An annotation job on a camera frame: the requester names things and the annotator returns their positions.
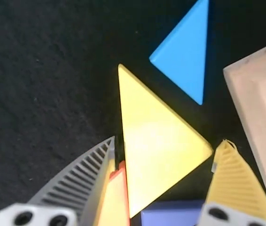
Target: yellow triangle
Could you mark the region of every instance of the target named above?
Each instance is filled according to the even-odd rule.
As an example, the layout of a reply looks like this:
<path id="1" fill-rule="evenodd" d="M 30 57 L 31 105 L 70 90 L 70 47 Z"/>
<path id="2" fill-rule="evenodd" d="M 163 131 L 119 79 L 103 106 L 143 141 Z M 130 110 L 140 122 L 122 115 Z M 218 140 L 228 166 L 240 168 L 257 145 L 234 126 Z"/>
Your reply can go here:
<path id="1" fill-rule="evenodd" d="M 123 65 L 118 78 L 132 218 L 205 161 L 212 149 Z"/>
<path id="2" fill-rule="evenodd" d="M 216 202 L 266 220 L 266 193 L 235 144 L 223 140 L 214 156 L 216 169 L 206 202 Z"/>

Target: gray ridged plastic piece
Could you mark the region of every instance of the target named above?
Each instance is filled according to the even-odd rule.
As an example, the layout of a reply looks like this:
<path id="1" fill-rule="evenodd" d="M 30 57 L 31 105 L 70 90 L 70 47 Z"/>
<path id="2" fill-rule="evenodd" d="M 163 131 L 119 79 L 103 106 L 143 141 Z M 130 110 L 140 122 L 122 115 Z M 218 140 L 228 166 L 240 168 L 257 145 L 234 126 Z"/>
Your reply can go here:
<path id="1" fill-rule="evenodd" d="M 97 224 L 110 173 L 115 170 L 115 137 L 99 143 L 51 179 L 29 204 L 73 209 L 78 225 Z"/>

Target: white block with holes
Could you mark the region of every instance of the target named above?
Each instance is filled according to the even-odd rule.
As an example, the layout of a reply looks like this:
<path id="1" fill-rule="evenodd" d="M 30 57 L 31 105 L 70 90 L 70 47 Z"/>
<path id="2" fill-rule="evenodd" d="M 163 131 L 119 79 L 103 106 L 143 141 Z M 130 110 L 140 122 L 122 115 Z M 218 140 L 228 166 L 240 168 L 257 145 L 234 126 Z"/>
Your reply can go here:
<path id="1" fill-rule="evenodd" d="M 15 203 L 0 211 L 0 226 L 77 226 L 75 211 Z"/>
<path id="2" fill-rule="evenodd" d="M 217 203 L 203 206 L 197 226 L 266 226 L 266 221 Z"/>

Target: toy building block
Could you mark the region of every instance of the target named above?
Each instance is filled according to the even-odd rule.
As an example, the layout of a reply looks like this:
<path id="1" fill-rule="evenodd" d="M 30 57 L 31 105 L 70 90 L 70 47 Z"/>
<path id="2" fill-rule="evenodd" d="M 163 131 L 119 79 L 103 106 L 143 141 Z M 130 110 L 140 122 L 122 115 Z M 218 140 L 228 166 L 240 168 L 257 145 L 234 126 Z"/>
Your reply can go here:
<path id="1" fill-rule="evenodd" d="M 141 212 L 142 226 L 194 226 L 204 201 L 155 202 Z"/>
<path id="2" fill-rule="evenodd" d="M 129 206 L 125 162 L 111 174 L 105 193 L 98 226 L 129 226 Z"/>
<path id="3" fill-rule="evenodd" d="M 150 56 L 151 63 L 203 103 L 209 0 L 198 0 Z"/>
<path id="4" fill-rule="evenodd" d="M 266 194 L 234 143 L 223 140 L 213 160 L 206 203 L 217 203 L 266 221 Z"/>
<path id="5" fill-rule="evenodd" d="M 224 74 L 266 185 L 266 48 L 226 67 Z"/>
<path id="6" fill-rule="evenodd" d="M 124 66 L 118 66 L 130 217 L 152 203 L 212 149 Z"/>

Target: yellow triangle edge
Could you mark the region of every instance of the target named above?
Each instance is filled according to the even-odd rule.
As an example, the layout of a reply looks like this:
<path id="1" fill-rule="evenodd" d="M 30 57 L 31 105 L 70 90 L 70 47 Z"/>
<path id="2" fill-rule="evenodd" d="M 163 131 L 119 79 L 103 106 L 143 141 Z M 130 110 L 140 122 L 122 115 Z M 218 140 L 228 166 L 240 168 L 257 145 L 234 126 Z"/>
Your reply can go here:
<path id="1" fill-rule="evenodd" d="M 132 218 L 211 156 L 212 148 L 123 65 L 118 79 Z"/>

